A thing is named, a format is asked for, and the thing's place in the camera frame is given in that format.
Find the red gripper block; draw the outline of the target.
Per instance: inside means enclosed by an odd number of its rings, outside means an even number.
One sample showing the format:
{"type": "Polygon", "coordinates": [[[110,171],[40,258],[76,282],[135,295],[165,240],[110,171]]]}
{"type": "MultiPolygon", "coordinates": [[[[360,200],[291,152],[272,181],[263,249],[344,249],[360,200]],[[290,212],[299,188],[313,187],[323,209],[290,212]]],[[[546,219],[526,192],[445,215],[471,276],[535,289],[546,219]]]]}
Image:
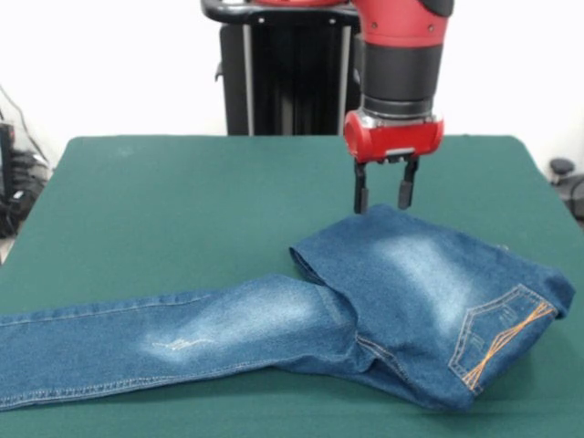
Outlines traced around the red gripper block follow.
{"type": "MultiPolygon", "coordinates": [[[[434,153],[442,142],[443,132],[444,120],[436,116],[391,120],[373,117],[364,109],[350,111],[345,118],[343,135],[349,154],[355,160],[354,213],[363,214],[368,208],[365,163],[434,153]]],[[[407,161],[399,189],[400,209],[408,209],[412,205],[418,168],[418,158],[407,161]]]]}

